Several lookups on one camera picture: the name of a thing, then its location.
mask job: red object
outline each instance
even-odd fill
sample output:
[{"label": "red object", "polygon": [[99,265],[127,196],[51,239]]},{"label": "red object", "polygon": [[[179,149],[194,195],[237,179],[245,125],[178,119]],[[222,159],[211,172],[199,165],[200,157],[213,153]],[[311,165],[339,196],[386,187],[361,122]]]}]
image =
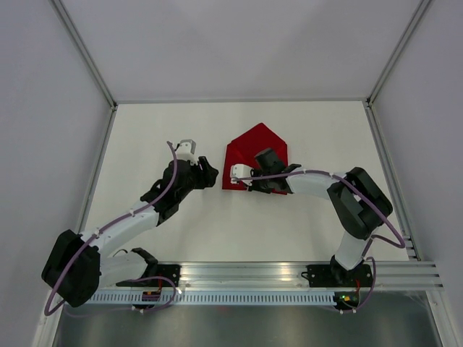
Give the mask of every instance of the red object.
[{"label": "red object", "polygon": [[224,175],[222,189],[246,190],[243,183],[232,184],[230,170],[234,164],[245,164],[259,168],[254,157],[262,150],[272,148],[278,157],[288,166],[288,146],[277,134],[264,123],[259,123],[252,129],[237,137],[226,146]]}]

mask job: white wall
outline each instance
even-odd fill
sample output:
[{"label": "white wall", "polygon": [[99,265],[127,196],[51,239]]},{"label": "white wall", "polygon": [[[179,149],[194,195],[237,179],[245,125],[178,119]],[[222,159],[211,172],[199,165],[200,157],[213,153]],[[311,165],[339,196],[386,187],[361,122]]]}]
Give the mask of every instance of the white wall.
[{"label": "white wall", "polygon": [[419,0],[64,0],[117,101],[365,98]]},{"label": "white wall", "polygon": [[415,237],[463,327],[463,2],[434,1],[375,103]]},{"label": "white wall", "polygon": [[109,106],[46,0],[0,3],[0,344],[29,346]]}]

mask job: purple cable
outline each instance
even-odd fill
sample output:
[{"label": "purple cable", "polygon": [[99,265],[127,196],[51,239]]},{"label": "purple cable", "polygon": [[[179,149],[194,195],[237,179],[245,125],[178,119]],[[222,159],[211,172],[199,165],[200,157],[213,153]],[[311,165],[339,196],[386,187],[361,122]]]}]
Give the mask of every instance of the purple cable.
[{"label": "purple cable", "polygon": [[[160,311],[162,309],[165,309],[167,308],[172,302],[173,300],[175,299],[175,296],[177,294],[177,287],[175,286],[175,283],[172,282],[170,279],[168,279],[167,277],[163,277],[163,276],[151,276],[151,277],[145,277],[145,278],[138,278],[136,280],[128,280],[128,282],[140,282],[142,280],[164,280],[166,281],[168,284],[170,284],[172,286],[172,289],[174,290],[174,292],[172,293],[171,295],[171,298],[165,303],[165,304],[162,304],[161,306],[159,307],[152,307],[150,309],[144,309],[143,310],[143,313],[145,312],[156,312],[156,311]],[[151,305],[151,304],[155,304],[154,301],[147,301],[146,302],[147,305]],[[102,314],[102,313],[108,313],[108,312],[115,312],[115,311],[132,311],[133,308],[132,307],[115,307],[113,309],[107,309],[107,310],[104,310],[104,311],[100,311],[100,312],[94,312],[94,313],[90,313],[90,314],[74,314],[74,313],[71,313],[69,312],[69,310],[67,309],[67,307],[65,306],[65,312],[68,316],[72,317],[72,318],[89,318],[89,317],[94,317],[94,316],[98,316],[99,314]]]},{"label": "purple cable", "polygon": [[[146,210],[148,207],[150,206],[153,206],[154,204],[156,204],[160,199],[162,199],[162,197],[164,195],[166,195],[166,193],[169,191],[169,189],[171,189],[172,185],[174,184],[174,181],[175,181],[175,178],[177,177],[177,156],[175,155],[175,149],[174,147],[172,146],[172,143],[171,142],[167,142],[167,145],[169,146],[171,152],[172,152],[172,157],[174,158],[174,172],[172,173],[172,178],[169,182],[169,184],[167,184],[167,187],[165,188],[165,190],[162,191],[162,193],[159,194],[159,196],[157,198],[155,198],[152,202],[150,202],[149,204],[147,204],[146,206],[143,206],[141,208],[139,208],[138,210],[134,211],[134,214],[137,214],[137,213],[140,213],[141,211],[144,211]],[[112,227],[114,224],[117,224],[118,222],[120,222],[121,220],[124,220],[125,218],[128,218],[130,217],[131,214],[130,213],[126,213],[125,215],[121,215],[119,216],[118,218],[112,220],[111,222],[107,223],[105,226],[102,226],[100,228],[100,235],[108,230],[110,227]],[[78,250],[77,252],[75,252],[75,254],[71,257],[71,259],[69,260],[69,262],[66,264],[66,266],[64,267],[63,271],[61,272],[61,275],[58,277],[58,280],[56,281],[54,287],[51,289],[51,293],[50,293],[50,296],[48,297],[48,300],[46,301],[46,304],[45,304],[45,309],[44,309],[44,314],[46,316],[50,316],[52,315],[53,313],[55,313],[57,311],[57,309],[59,309],[59,307],[61,307],[63,304],[64,304],[64,300],[61,300],[53,309],[50,309],[50,306],[51,306],[51,303],[53,302],[53,299],[56,295],[56,293],[58,292],[58,288],[60,287],[61,283],[63,283],[63,280],[64,280],[64,277],[66,276],[66,274],[69,272],[69,269],[71,268],[72,264],[74,264],[75,260],[82,254],[82,252],[84,252],[84,249],[94,240],[96,239],[96,235],[93,234]]]},{"label": "purple cable", "polygon": [[313,173],[317,174],[317,175],[323,175],[323,176],[328,176],[328,177],[332,177],[334,179],[337,179],[342,184],[344,184],[346,187],[348,187],[350,190],[352,190],[358,197],[360,197],[360,199],[362,199],[368,205],[369,208],[371,208],[376,213],[376,215],[378,215],[378,217],[389,227],[389,229],[391,229],[392,233],[395,235],[395,237],[399,241],[399,243],[396,243],[396,242],[394,242],[394,241],[392,241],[392,240],[390,240],[390,239],[388,239],[388,238],[386,238],[384,236],[372,235],[370,237],[370,240],[368,240],[367,245],[365,246],[365,249],[364,249],[363,254],[362,254],[363,256],[365,256],[365,254],[369,250],[369,248],[370,248],[370,246],[371,246],[371,244],[373,242],[373,239],[380,239],[380,240],[385,241],[388,244],[391,244],[392,246],[397,247],[397,248],[405,248],[405,241],[404,241],[402,235],[394,228],[394,226],[388,220],[388,218],[375,206],[375,204],[373,204],[370,201],[370,199],[368,199],[357,188],[355,188],[352,184],[350,184],[350,182],[348,182],[346,179],[343,179],[340,176],[331,175],[329,172],[322,171],[322,170],[305,170],[305,171],[293,171],[293,172],[289,172],[289,173],[279,173],[279,174],[276,174],[276,175],[260,176],[260,177],[241,177],[241,178],[235,179],[235,180],[236,181],[244,181],[244,180],[247,180],[247,181],[249,181],[249,180],[251,180],[251,181],[259,181],[259,180],[262,180],[262,179],[280,179],[280,178],[285,178],[285,177],[289,177],[289,176],[313,174]]}]

